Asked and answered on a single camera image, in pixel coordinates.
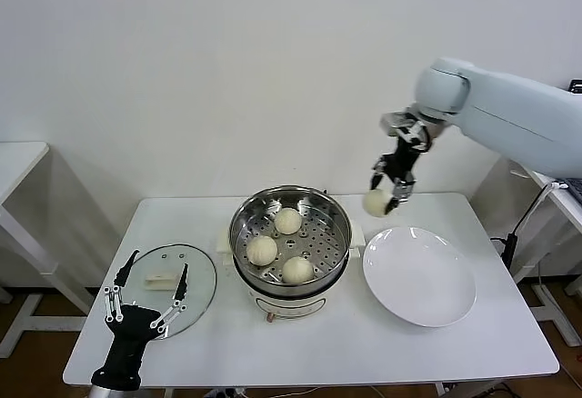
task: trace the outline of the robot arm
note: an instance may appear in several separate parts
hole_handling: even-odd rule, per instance
[[[437,59],[418,78],[416,102],[385,114],[382,128],[396,151],[374,166],[371,189],[384,175],[394,183],[384,214],[408,199],[418,156],[449,125],[516,162],[552,177],[582,177],[582,97],[469,62]]]

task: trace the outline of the perforated steamer tray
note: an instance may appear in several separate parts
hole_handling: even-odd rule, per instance
[[[276,213],[283,208],[301,214],[297,233],[281,234],[275,229]],[[248,243],[261,234],[277,245],[276,259],[268,266],[251,264],[246,256]],[[327,194],[303,186],[278,186],[246,200],[233,216],[228,236],[236,269],[249,284],[265,294],[299,298],[337,281],[346,268],[352,232],[346,212]],[[283,265],[295,256],[305,257],[313,265],[312,280],[283,282]]]
[[[283,264],[300,255],[314,267],[314,279],[321,278],[336,269],[344,259],[349,243],[341,229],[334,224],[332,217],[325,212],[329,209],[316,209],[299,206],[303,217],[301,228],[295,234],[281,234],[275,228],[275,215],[280,205],[268,209],[266,214],[257,214],[248,220],[246,227],[236,238],[236,254],[253,275],[273,283],[282,283]],[[270,236],[276,242],[277,257],[268,266],[255,266],[246,257],[246,246],[256,236]]]

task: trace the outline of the table leg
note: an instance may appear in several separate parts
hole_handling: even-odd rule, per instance
[[[503,381],[501,378],[485,380],[482,382],[465,382],[459,383],[450,391],[439,395],[440,398],[473,398],[483,392],[493,389],[497,384]]]
[[[576,280],[566,286],[564,289],[566,293],[570,296],[572,295],[582,295],[582,275],[580,275]]]
[[[12,301],[12,295],[0,287],[0,303],[8,304]]]
[[[83,313],[89,314],[94,297],[65,268],[60,266],[36,239],[0,206],[0,226],[12,239],[9,239],[15,252],[29,262],[46,280],[66,296]]]
[[[574,326],[567,319],[562,309],[557,307],[557,301],[552,296],[551,292],[544,286],[539,284],[534,284],[531,286],[532,290],[537,296],[539,302],[542,303],[539,307],[530,307],[531,313],[534,314],[536,321],[539,323],[543,321],[552,321],[556,326],[559,333],[562,335],[562,339],[566,342],[567,346],[580,346],[582,345],[582,340]]]
[[[556,215],[550,219],[514,260],[511,266],[514,282],[517,284],[527,277],[537,264],[553,250],[553,246],[562,241],[566,234],[570,234],[571,230],[572,225],[561,215]]]

